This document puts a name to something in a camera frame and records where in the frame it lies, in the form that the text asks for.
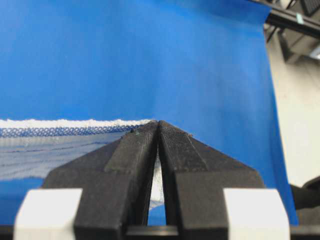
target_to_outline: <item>white wall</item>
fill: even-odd
[[[276,34],[267,49],[288,179],[302,186],[320,176],[320,63],[285,64]]]
[[[286,8],[291,0],[280,0],[280,3],[283,8]]]

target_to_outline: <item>blue fabric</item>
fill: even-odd
[[[162,226],[166,225],[166,211],[165,205],[156,206],[149,211],[148,225],[149,226]]]
[[[0,181],[0,225],[13,224],[27,191],[40,187],[42,183],[42,178],[35,177]]]
[[[166,120],[257,169],[297,224],[263,23],[246,0],[3,0],[0,118]]]

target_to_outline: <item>black metal rail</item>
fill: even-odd
[[[315,21],[307,16],[302,15],[303,24],[297,19],[297,13],[288,9],[283,9],[275,4],[270,4],[266,0],[250,0],[258,4],[264,4],[271,8],[266,23],[282,29],[291,29],[320,39],[320,22]]]

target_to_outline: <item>white block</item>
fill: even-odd
[[[276,189],[224,188],[229,240],[290,240],[289,220]]]
[[[81,188],[30,190],[14,223],[14,240],[75,240]]]

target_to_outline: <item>white fabric edge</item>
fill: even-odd
[[[149,123],[150,119],[142,120],[111,120],[111,121],[97,121],[97,120],[3,120],[0,119],[0,129],[16,128],[89,128],[89,127],[118,127],[118,126],[137,126]]]

